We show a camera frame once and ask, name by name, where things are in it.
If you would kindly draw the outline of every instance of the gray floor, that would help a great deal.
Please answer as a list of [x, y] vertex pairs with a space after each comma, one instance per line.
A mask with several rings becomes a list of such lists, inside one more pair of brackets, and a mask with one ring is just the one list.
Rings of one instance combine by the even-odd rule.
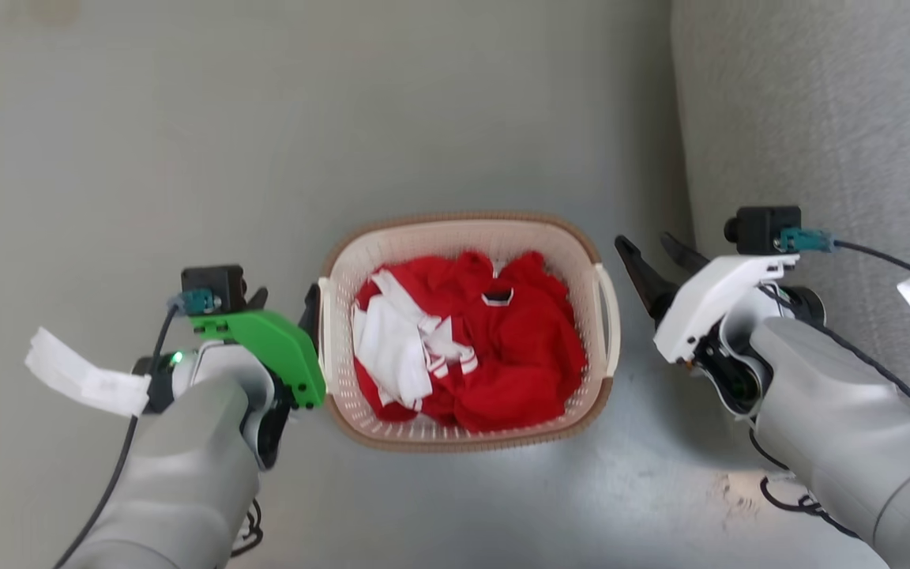
[[0, 1], [0, 567], [54, 561], [124, 428], [30, 377], [37, 326], [127, 367], [182, 266], [242, 263], [295, 315], [359, 224], [491, 208], [600, 245], [625, 332], [602, 418], [401, 456], [303, 414], [263, 482], [267, 541], [233, 567], [881, 566], [761, 503], [743, 432], [660, 363], [614, 259], [617, 232], [690, 236], [667, 2], [230, 4]]

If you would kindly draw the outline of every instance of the brown basket rim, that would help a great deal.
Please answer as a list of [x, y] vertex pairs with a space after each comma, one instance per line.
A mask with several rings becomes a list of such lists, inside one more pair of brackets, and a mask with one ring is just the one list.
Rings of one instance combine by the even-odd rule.
[[[602, 262], [599, 250], [596, 249], [596, 245], [588, 238], [588, 235], [582, 233], [581, 229], [567, 222], [567, 220], [552, 216], [549, 213], [502, 212], [501, 210], [492, 210], [492, 212], [426, 213], [426, 215], [394, 217], [390, 220], [366, 224], [366, 226], [351, 232], [329, 252], [325, 263], [322, 264], [322, 276], [329, 277], [343, 250], [351, 242], [363, 235], [374, 231], [407, 226], [407, 224], [451, 222], [452, 220], [513, 220], [513, 222], [552, 224], [552, 226], [567, 231], [567, 233], [577, 239], [585, 249], [585, 252], [588, 253], [588, 258], [592, 260], [592, 264]], [[581, 415], [581, 418], [574, 421], [573, 424], [564, 426], [564, 428], [538, 433], [538, 435], [516, 436], [512, 437], [512, 439], [481, 439], [478, 442], [466, 443], [402, 443], [394, 442], [393, 440], [373, 439], [373, 437], [364, 435], [364, 433], [354, 429], [346, 421], [346, 417], [343, 417], [343, 412], [339, 410], [339, 406], [336, 404], [336, 398], [332, 395], [325, 397], [325, 407], [329, 408], [336, 424], [339, 425], [343, 433], [346, 433], [346, 436], [349, 436], [350, 439], [355, 440], [357, 443], [363, 444], [365, 447], [371, 447], [371, 449], [387, 450], [391, 451], [391, 453], [477, 453], [477, 451], [484, 450], [513, 449], [514, 447], [530, 446], [530, 444], [552, 443], [554, 440], [570, 439], [572, 436], [580, 435], [606, 408], [611, 390], [613, 390], [613, 378], [603, 378], [600, 381], [599, 393], [596, 395], [596, 400], [593, 401], [592, 407], [588, 408], [585, 415]]]

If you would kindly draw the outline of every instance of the red fabric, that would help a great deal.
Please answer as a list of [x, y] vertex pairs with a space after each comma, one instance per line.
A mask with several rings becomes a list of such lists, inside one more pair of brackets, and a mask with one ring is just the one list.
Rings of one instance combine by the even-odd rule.
[[[452, 317], [455, 342], [476, 350], [478, 367], [463, 374], [449, 364], [434, 378], [423, 413], [444, 425], [478, 432], [526, 428], [559, 417], [581, 385], [585, 349], [574, 331], [567, 287], [543, 270], [543, 256], [527, 253], [494, 278], [490, 259], [476, 252], [458, 259], [422, 257], [386, 267], [423, 312]], [[513, 291], [508, 306], [488, 306], [484, 294]], [[356, 297], [361, 310], [379, 294], [368, 281]], [[378, 386], [354, 361], [361, 392], [375, 414], [405, 421], [416, 411], [398, 403], [382, 406]]]

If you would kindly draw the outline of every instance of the basket handle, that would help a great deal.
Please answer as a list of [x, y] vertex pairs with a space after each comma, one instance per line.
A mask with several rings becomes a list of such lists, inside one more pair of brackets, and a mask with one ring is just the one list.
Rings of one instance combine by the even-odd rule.
[[332, 375], [332, 307], [336, 302], [333, 295], [333, 283], [329, 278], [319, 277], [318, 288], [321, 289], [322, 301], [318, 303], [318, 365], [322, 368], [322, 377], [325, 378], [325, 392], [335, 395], [337, 391], [336, 378]]
[[606, 303], [606, 315], [610, 319], [610, 336], [607, 338], [606, 345], [606, 374], [604, 377], [611, 378], [617, 372], [617, 363], [620, 361], [620, 345], [622, 338], [620, 335], [620, 307], [617, 305], [617, 292], [613, 288], [613, 281], [610, 280], [610, 274], [607, 273], [603, 263], [596, 263], [596, 276], [599, 277], [599, 289], [603, 294], [603, 302]]

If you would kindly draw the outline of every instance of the laundry basket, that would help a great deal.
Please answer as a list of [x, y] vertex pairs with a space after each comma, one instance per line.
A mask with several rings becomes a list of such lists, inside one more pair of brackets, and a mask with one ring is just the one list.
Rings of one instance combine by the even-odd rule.
[[[539, 251], [546, 258], [549, 273], [567, 285], [588, 366], [581, 386], [567, 400], [563, 416], [531, 428], [470, 433], [435, 424], [425, 415], [401, 424], [381, 421], [364, 399], [353, 361], [354, 295], [383, 264], [424, 255], [454, 258], [466, 250], [483, 252], [496, 266], [527, 251]], [[318, 280], [322, 291], [318, 359], [329, 393], [325, 406], [358, 443], [380, 450], [427, 453], [519, 447], [577, 435], [606, 406], [620, 356], [617, 298], [595, 246], [585, 234], [557, 217], [462, 213], [391, 220], [365, 228], [340, 244], [326, 260], [322, 275]]]

